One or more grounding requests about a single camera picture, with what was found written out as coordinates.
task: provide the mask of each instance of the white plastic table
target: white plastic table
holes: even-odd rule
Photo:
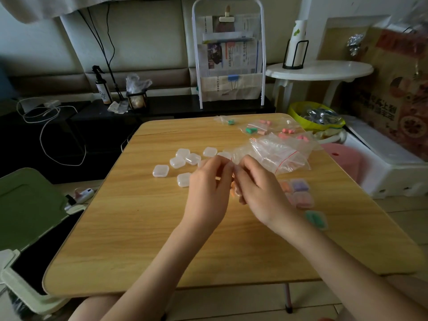
[[[304,63],[303,69],[287,70],[282,63],[270,65],[266,68],[266,75],[276,78],[274,87],[275,105],[281,99],[280,87],[291,90],[293,81],[331,81],[324,96],[324,105],[330,107],[333,96],[340,82],[352,82],[355,78],[370,75],[373,67],[367,63],[353,61],[313,61]],[[285,99],[286,107],[289,105],[289,94]]]

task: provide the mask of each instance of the person's right hand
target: person's right hand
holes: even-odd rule
[[[234,173],[251,211],[259,221],[278,233],[275,226],[287,216],[294,215],[295,209],[284,195],[275,175],[249,155],[244,156],[239,165],[235,166]]]

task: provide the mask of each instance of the pink plastic stool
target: pink plastic stool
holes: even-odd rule
[[[337,143],[325,143],[321,146],[355,182],[358,182],[362,156],[357,150]]]

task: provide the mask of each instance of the white cloth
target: white cloth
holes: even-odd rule
[[[3,7],[22,23],[54,18],[110,0],[0,0]]]

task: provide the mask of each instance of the black cable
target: black cable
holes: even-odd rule
[[[110,44],[113,47],[113,55],[111,56],[111,59],[109,61],[109,64],[111,63],[111,61],[114,58],[114,54],[116,53],[116,48],[113,45],[113,42],[111,41],[111,37],[110,37],[110,28],[108,26],[108,14],[110,13],[110,3],[107,4],[107,16],[106,16],[106,24],[107,24],[107,36],[110,39]]]
[[[95,36],[95,33],[93,32],[93,30],[92,30],[91,26],[89,25],[88,21],[86,20],[86,18],[83,16],[82,12],[81,12],[80,10],[78,10],[78,12],[79,12],[80,16],[82,17],[83,21],[85,21],[86,25],[88,26],[88,28],[89,28],[89,30],[91,31],[92,35],[94,36],[95,40],[97,41],[98,46],[101,48],[101,52],[102,52],[102,53],[103,53],[103,55],[104,55],[104,59],[105,59],[106,64],[107,64],[107,68],[108,68],[108,70],[109,70],[109,72],[110,72],[110,75],[111,75],[111,78],[112,78],[112,80],[113,80],[113,84],[114,84],[115,91],[116,91],[116,92],[117,92],[117,94],[119,95],[120,100],[124,100],[124,97],[122,96],[122,93],[119,91],[119,87],[118,87],[118,85],[117,85],[117,83],[116,83],[116,80],[115,80],[115,78],[114,78],[113,71],[111,70],[109,60],[107,59],[107,56],[106,56],[106,53],[105,53],[105,50],[104,50],[104,45],[103,45],[103,43],[102,43],[102,41],[101,41],[101,38],[100,38],[100,36],[99,36],[99,34],[98,34],[98,31],[97,31],[97,29],[96,29],[96,27],[95,27],[95,25],[94,25],[94,21],[93,21],[93,19],[92,19],[91,12],[89,11],[89,8],[87,8],[87,9],[88,9],[89,17],[91,18],[92,25],[93,25],[93,27],[94,27],[94,30],[95,30],[95,32],[96,32],[96,34],[97,34],[98,38]]]

